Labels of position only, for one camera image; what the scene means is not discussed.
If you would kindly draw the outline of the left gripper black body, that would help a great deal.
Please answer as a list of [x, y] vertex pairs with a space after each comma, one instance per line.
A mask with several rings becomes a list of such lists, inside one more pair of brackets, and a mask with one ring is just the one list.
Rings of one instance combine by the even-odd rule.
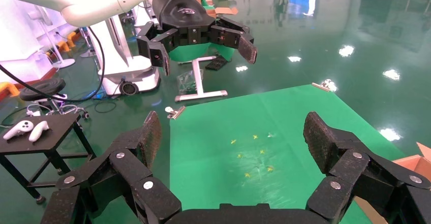
[[166, 48], [210, 42], [216, 19], [197, 0], [152, 0], [152, 8], [162, 30], [154, 42]]

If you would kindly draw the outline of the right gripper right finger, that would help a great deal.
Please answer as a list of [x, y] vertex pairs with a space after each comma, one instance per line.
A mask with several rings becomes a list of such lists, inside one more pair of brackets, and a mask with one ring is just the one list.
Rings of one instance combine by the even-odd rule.
[[373, 153], [352, 132], [328, 126], [309, 112], [303, 137], [324, 179], [306, 209], [339, 223], [355, 198], [367, 201], [387, 223], [430, 223], [430, 181]]

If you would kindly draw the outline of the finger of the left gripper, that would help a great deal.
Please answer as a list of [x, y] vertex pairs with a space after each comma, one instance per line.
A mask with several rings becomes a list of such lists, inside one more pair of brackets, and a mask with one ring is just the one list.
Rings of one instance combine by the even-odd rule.
[[210, 27], [210, 42], [238, 50], [250, 64], [257, 59], [257, 47], [250, 34], [250, 28], [226, 17], [220, 17]]
[[163, 30], [154, 22], [139, 26], [137, 35], [138, 53], [148, 58], [153, 67], [163, 69], [166, 76], [170, 74], [169, 52], [179, 46], [179, 30]]

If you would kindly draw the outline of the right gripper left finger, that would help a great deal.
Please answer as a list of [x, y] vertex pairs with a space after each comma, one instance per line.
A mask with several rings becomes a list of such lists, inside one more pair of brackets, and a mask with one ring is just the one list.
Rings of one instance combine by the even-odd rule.
[[180, 200], [150, 169], [161, 135], [151, 111], [141, 127], [121, 133], [102, 155], [57, 181], [41, 223], [91, 223], [120, 197], [141, 223], [166, 223], [180, 213]]

